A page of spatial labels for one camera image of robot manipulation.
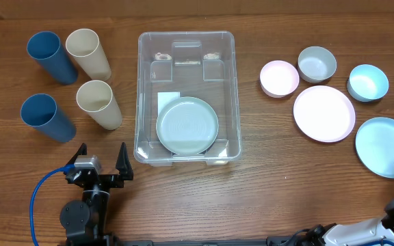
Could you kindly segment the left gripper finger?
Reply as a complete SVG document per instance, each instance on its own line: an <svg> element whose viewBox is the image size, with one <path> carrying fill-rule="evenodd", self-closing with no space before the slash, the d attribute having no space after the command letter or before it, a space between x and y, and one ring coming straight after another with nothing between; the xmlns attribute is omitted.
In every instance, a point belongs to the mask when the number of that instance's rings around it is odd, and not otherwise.
<svg viewBox="0 0 394 246"><path fill-rule="evenodd" d="M122 180L133 180L133 169L129 161L125 142L122 142L121 144L116 161L116 169L119 171L119 175Z"/></svg>
<svg viewBox="0 0 394 246"><path fill-rule="evenodd" d="M67 162L67 165L73 165L75 161L77 160L78 156L80 155L86 155L87 154L87 146L85 143L82 143L81 146L79 147L78 151L73 155L73 157Z"/></svg>

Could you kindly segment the light blue plate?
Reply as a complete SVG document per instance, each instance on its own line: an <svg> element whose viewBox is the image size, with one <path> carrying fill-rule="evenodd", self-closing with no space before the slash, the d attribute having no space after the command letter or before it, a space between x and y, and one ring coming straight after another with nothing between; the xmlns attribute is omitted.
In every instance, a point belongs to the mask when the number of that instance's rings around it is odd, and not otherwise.
<svg viewBox="0 0 394 246"><path fill-rule="evenodd" d="M394 178L394 119L377 117L364 122L357 131L355 147L367 169Z"/></svg>

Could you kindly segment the grey plate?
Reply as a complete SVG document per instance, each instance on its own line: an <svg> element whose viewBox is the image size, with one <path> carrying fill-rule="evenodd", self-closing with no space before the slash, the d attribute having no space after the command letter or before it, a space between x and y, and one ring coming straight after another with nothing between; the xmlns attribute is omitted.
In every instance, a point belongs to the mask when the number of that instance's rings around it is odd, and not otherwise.
<svg viewBox="0 0 394 246"><path fill-rule="evenodd" d="M218 116L207 102L190 96L169 102L156 121L156 133L169 151L181 155L204 152L219 131Z"/></svg>

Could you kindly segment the light blue bowl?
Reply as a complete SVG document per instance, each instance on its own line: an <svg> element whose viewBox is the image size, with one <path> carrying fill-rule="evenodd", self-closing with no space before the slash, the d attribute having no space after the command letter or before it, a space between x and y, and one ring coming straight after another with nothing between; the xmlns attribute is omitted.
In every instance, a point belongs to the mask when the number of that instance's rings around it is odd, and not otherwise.
<svg viewBox="0 0 394 246"><path fill-rule="evenodd" d="M389 90L389 80L378 67L361 64L352 69L347 90L354 99L364 103L380 100Z"/></svg>

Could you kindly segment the pink plate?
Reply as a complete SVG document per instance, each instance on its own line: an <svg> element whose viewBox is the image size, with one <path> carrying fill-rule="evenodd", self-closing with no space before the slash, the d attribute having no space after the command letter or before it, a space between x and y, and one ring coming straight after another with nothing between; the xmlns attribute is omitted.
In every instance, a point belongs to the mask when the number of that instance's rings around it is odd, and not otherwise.
<svg viewBox="0 0 394 246"><path fill-rule="evenodd" d="M305 135L324 143L345 139L356 121L355 109L348 97L326 85L302 91L294 102L293 117Z"/></svg>

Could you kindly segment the grey bowl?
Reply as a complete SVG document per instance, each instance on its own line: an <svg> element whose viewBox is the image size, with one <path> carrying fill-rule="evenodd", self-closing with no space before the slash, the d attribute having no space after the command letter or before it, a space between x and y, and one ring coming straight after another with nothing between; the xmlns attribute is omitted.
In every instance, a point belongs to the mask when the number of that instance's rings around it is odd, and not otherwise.
<svg viewBox="0 0 394 246"><path fill-rule="evenodd" d="M298 72L306 82L322 83L332 77L336 70L335 56L324 47L307 47L298 56Z"/></svg>

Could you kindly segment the pink bowl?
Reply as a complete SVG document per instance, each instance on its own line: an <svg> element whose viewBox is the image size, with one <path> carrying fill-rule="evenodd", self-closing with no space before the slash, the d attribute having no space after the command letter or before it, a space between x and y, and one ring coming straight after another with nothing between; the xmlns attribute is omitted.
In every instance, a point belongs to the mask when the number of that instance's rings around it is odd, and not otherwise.
<svg viewBox="0 0 394 246"><path fill-rule="evenodd" d="M259 75L261 89L273 98L282 98L294 92L300 83L296 68L283 60L268 62Z"/></svg>

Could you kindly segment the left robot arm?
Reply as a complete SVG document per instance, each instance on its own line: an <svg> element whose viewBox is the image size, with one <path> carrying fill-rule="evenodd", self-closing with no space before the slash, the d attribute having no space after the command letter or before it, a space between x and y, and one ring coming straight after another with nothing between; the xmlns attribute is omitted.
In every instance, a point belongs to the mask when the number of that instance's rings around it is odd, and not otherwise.
<svg viewBox="0 0 394 246"><path fill-rule="evenodd" d="M66 244L122 245L117 236L105 232L105 222L110 190L123 188L126 180L133 180L126 144L120 146L117 174L102 174L99 158L88 155L85 143L65 167L67 182L83 189L82 198L64 205L60 213L60 223L66 230Z"/></svg>

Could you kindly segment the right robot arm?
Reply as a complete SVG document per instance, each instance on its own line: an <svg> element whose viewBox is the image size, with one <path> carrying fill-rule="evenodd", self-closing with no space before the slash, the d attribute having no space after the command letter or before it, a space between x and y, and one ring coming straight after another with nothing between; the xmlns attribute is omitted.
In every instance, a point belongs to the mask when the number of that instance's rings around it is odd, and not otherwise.
<svg viewBox="0 0 394 246"><path fill-rule="evenodd" d="M385 216L352 225L318 225L300 236L295 245L394 245L394 200Z"/></svg>

